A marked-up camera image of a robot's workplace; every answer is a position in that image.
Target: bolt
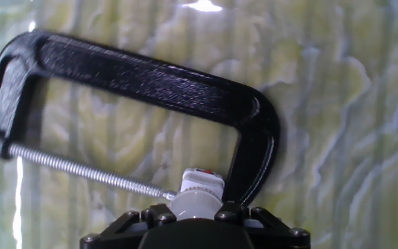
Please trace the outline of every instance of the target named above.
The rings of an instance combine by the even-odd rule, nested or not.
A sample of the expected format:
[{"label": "bolt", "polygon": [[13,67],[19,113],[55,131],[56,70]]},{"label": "bolt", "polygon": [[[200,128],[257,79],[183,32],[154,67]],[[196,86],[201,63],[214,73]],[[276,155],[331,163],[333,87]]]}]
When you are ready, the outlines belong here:
[{"label": "bolt", "polygon": [[99,234],[95,234],[95,233],[90,233],[87,236],[84,237],[84,241],[85,242],[93,242],[97,239],[99,239],[101,236]]},{"label": "bolt", "polygon": [[222,212],[218,213],[218,217],[221,219],[226,219],[226,218],[230,217],[231,215],[232,215],[232,213],[228,212],[228,211],[222,211]]},{"label": "bolt", "polygon": [[292,228],[290,232],[295,236],[295,237],[306,237],[309,236],[310,233],[303,229],[303,228]]},{"label": "bolt", "polygon": [[255,212],[262,212],[263,210],[264,209],[261,208],[261,207],[255,207],[255,208],[252,209],[252,211],[255,211]]},{"label": "bolt", "polygon": [[173,215],[170,214],[170,213],[159,214],[159,216],[158,216],[158,219],[160,221],[166,221],[166,220],[169,220],[169,219],[172,219],[172,218],[173,218]]},{"label": "bolt", "polygon": [[135,216],[135,215],[139,215],[139,212],[137,212],[137,211],[128,211],[127,215],[128,216]]}]

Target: glossy surface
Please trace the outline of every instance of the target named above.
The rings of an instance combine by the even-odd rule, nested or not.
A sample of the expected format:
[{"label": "glossy surface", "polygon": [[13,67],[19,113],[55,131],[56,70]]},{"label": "glossy surface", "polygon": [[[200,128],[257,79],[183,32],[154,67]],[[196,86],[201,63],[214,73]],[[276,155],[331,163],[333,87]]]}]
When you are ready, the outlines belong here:
[{"label": "glossy surface", "polygon": [[[309,230],[316,249],[398,248],[398,1],[215,0],[205,8],[220,11],[195,3],[0,1],[0,51],[33,26],[49,28],[252,86],[286,129],[279,168],[253,205]],[[44,149],[167,189],[180,186],[187,167],[228,170],[234,130],[64,82],[44,86],[46,103],[34,108],[44,114],[31,117],[43,122],[28,136],[34,143],[43,131]],[[152,203],[0,162],[0,248],[77,248],[80,237]]]}]

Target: black c-clamp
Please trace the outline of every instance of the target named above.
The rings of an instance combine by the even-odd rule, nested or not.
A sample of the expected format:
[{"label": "black c-clamp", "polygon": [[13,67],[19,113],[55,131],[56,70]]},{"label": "black c-clamp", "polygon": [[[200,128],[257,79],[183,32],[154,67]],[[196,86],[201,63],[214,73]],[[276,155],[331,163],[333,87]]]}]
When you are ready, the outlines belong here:
[{"label": "black c-clamp", "polygon": [[20,139],[39,78],[60,77],[165,109],[235,127],[239,140],[223,201],[250,204],[276,157],[280,124],[259,91],[135,53],[36,30],[0,54],[0,158]]}]

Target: black plastic mount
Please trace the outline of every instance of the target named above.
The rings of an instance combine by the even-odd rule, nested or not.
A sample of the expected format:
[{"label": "black plastic mount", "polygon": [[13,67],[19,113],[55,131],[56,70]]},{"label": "black plastic mount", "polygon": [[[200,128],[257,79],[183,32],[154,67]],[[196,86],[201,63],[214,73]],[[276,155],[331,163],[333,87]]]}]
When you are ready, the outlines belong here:
[{"label": "black plastic mount", "polygon": [[[153,221],[161,215],[166,218],[166,222],[154,223]],[[310,249],[310,237],[308,231],[299,228],[290,229],[279,218],[261,207],[253,208],[250,215],[247,208],[234,203],[224,203],[216,213],[214,221],[209,219],[176,221],[176,216],[170,209],[165,204],[159,204],[142,211],[141,217],[139,212],[127,212],[101,234],[92,234],[80,239],[79,247],[81,249]]]},{"label": "black plastic mount", "polygon": [[59,77],[237,128],[224,201],[249,204],[277,154],[278,116],[257,90],[220,77],[88,41],[37,30],[0,54],[0,158],[20,140],[40,79]]}]

